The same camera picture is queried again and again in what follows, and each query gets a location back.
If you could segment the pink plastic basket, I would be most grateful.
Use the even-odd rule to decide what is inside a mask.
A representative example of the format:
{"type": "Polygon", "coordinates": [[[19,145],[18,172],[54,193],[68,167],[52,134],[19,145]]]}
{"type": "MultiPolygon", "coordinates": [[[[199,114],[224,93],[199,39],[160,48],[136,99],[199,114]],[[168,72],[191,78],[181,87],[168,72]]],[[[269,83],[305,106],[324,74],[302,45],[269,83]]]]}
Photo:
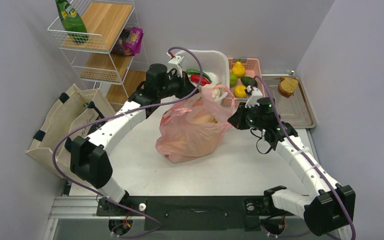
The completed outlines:
{"type": "MultiPolygon", "coordinates": [[[[234,64],[240,61],[244,67],[246,68],[246,75],[247,77],[252,77],[258,75],[261,76],[261,69],[260,69],[260,62],[257,58],[233,58],[233,57],[228,57],[228,62],[229,62],[229,71],[232,72],[232,67],[234,64]]],[[[238,81],[236,86],[243,85],[241,82],[241,78],[238,77],[238,81]]],[[[236,87],[230,87],[230,90],[232,93],[234,93],[234,88],[236,87]]],[[[240,102],[246,102],[247,98],[236,98],[235,106],[237,107],[240,102]]]]}

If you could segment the long green chili pepper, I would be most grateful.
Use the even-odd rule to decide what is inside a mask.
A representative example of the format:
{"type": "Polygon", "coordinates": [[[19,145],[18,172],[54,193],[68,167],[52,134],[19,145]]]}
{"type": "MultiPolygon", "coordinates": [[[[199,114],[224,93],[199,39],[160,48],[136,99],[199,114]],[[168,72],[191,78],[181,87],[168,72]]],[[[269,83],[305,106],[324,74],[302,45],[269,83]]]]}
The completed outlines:
{"type": "MultiPolygon", "coordinates": [[[[199,76],[201,74],[201,72],[197,69],[187,69],[186,72],[189,74],[189,75],[197,75],[199,76]]],[[[208,82],[208,83],[211,83],[212,80],[210,78],[210,76],[208,74],[206,74],[205,72],[202,73],[203,77],[205,78],[205,80],[203,80],[203,82],[208,82]]]]}

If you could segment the white plastic tub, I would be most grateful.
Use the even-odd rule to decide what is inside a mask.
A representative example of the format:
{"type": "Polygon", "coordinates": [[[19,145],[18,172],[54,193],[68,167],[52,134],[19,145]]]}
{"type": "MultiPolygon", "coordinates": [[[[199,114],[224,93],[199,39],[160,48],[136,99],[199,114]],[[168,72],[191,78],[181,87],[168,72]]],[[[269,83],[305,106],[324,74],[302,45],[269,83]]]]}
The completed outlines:
{"type": "MultiPolygon", "coordinates": [[[[190,51],[198,58],[202,70],[206,73],[212,83],[222,84],[230,88],[230,72],[228,67],[228,58],[217,50],[193,50],[190,51]]],[[[192,55],[184,50],[178,51],[175,56],[183,57],[180,66],[183,71],[187,69],[199,70],[199,65],[192,55]]]]}

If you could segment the green glass bottle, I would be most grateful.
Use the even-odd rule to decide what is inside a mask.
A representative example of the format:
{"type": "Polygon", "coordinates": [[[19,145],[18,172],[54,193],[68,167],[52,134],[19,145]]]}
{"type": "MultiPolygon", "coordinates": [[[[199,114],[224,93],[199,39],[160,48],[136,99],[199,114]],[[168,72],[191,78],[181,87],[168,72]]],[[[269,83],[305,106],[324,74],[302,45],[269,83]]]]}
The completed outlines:
{"type": "Polygon", "coordinates": [[[65,31],[76,44],[84,44],[89,40],[87,28],[76,9],[67,0],[56,0],[59,19],[65,31]]]}

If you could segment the slice of bread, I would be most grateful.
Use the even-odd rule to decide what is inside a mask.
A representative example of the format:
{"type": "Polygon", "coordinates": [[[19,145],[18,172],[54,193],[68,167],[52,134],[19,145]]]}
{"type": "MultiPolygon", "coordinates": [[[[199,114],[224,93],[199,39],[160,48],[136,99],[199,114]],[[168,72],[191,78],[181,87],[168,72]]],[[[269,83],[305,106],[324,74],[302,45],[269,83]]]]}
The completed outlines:
{"type": "Polygon", "coordinates": [[[279,79],[278,92],[286,98],[291,97],[299,87],[299,81],[293,77],[280,77],[279,79]]]}

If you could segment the beige canvas tote bag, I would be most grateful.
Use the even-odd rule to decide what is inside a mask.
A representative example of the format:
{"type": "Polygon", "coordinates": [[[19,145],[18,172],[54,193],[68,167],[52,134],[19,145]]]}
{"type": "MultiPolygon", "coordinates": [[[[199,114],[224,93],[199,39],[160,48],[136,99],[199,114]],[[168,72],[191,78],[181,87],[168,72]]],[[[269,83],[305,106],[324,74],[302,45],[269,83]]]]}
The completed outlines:
{"type": "Polygon", "coordinates": [[[100,89],[81,90],[73,84],[51,107],[42,127],[33,136],[26,154],[62,177],[52,161],[57,143],[70,131],[115,113],[100,89]]]}

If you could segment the purple snack packet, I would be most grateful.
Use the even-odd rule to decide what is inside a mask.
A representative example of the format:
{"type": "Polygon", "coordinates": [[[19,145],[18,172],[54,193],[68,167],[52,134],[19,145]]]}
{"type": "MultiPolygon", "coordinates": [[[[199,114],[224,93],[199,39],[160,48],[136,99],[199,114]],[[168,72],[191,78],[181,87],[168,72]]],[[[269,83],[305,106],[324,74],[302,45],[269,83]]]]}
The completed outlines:
{"type": "Polygon", "coordinates": [[[135,56],[139,54],[141,52],[143,36],[144,32],[142,28],[124,28],[116,40],[111,53],[120,56],[135,56]]]}

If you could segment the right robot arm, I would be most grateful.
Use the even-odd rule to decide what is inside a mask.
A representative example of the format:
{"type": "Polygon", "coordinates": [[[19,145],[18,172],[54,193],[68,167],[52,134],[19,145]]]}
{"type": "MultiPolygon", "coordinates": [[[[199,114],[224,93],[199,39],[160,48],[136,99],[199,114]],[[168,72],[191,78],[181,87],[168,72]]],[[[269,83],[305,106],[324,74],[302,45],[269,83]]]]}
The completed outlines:
{"type": "Polygon", "coordinates": [[[355,191],[349,185],[341,185],[321,167],[298,132],[280,119],[270,98],[259,98],[251,106],[241,102],[228,122],[238,130],[262,131],[269,149],[283,157],[307,190],[307,195],[281,185],[265,190],[262,206],[266,213],[274,215],[283,210],[298,216],[316,236],[353,221],[355,191]]]}

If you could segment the red chili pepper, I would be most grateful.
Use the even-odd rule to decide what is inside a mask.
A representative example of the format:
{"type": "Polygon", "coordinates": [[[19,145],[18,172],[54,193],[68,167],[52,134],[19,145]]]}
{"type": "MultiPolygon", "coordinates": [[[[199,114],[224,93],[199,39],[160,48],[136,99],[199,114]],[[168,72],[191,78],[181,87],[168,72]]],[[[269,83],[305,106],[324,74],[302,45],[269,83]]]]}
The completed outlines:
{"type": "Polygon", "coordinates": [[[204,75],[202,76],[202,79],[200,79],[199,75],[192,74],[189,79],[193,83],[200,83],[201,86],[210,85],[212,83],[204,75]]]}

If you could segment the yellow lemon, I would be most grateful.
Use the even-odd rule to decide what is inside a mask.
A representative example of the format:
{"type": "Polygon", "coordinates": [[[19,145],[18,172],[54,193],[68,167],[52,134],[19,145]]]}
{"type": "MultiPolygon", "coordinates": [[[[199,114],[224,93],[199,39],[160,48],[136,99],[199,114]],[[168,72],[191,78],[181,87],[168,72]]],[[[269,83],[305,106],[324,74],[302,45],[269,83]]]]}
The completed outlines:
{"type": "Polygon", "coordinates": [[[236,98],[246,99],[248,97],[247,87],[244,85],[237,85],[233,90],[233,94],[236,98]]]}

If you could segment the metal tray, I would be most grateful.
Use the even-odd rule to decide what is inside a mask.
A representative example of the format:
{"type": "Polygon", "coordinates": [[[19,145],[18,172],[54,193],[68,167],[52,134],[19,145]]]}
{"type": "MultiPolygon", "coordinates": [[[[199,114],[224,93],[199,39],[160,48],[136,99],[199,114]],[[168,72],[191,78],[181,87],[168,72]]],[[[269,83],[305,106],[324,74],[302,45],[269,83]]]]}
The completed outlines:
{"type": "Polygon", "coordinates": [[[291,96],[286,97],[285,94],[279,91],[279,85],[283,78],[280,75],[262,76],[275,100],[276,109],[281,120],[290,123],[296,129],[314,128],[316,120],[300,79],[294,76],[291,77],[298,81],[298,86],[291,96]]]}

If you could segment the green lime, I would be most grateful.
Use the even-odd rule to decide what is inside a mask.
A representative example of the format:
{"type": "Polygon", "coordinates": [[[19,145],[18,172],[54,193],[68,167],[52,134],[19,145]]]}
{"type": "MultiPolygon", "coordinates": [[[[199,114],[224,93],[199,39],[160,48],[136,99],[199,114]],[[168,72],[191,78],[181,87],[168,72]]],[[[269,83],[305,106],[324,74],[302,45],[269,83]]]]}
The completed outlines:
{"type": "Polygon", "coordinates": [[[237,82],[238,82],[238,76],[235,74],[235,73],[230,73],[229,74],[229,85],[230,87],[235,87],[237,85],[237,82]]]}

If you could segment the yellow food inside bag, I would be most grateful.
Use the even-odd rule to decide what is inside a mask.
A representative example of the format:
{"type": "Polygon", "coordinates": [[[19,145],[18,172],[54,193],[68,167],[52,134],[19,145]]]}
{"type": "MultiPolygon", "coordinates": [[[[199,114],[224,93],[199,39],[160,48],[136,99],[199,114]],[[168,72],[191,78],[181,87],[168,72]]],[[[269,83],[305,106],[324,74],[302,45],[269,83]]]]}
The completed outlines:
{"type": "Polygon", "coordinates": [[[196,124],[196,125],[203,125],[203,124],[207,124],[207,123],[217,123],[217,120],[215,119],[215,117],[212,115],[212,114],[209,114],[209,113],[205,113],[205,114],[200,114],[200,115],[196,115],[194,116],[190,122],[192,124],[196,124]]]}

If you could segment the pink plastic grocery bag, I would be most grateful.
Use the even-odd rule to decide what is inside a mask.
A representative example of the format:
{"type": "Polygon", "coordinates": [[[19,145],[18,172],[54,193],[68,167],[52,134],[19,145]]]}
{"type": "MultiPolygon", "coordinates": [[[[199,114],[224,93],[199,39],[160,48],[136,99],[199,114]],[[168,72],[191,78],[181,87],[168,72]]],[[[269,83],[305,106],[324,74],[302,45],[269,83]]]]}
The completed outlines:
{"type": "Polygon", "coordinates": [[[234,94],[223,84],[200,87],[197,94],[175,103],[162,115],[156,150],[172,163],[187,162],[213,153],[232,127],[228,118],[236,111],[235,103],[234,94]],[[212,98],[214,86],[221,90],[217,100],[212,98]],[[217,123],[191,123],[194,116],[201,114],[212,114],[217,123]]]}

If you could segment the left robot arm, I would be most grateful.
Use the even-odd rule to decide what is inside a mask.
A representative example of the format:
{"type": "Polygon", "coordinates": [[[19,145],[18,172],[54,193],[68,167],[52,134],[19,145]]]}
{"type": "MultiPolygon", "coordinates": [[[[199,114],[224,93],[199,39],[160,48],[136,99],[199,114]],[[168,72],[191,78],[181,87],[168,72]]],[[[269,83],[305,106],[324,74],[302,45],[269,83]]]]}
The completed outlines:
{"type": "Polygon", "coordinates": [[[130,130],[163,106],[163,99],[173,96],[187,99],[197,91],[180,63],[150,65],[145,81],[114,116],[105,118],[104,124],[93,133],[71,141],[70,171],[108,198],[109,208],[116,215],[125,214],[129,210],[129,194],[113,178],[111,151],[130,130]]]}

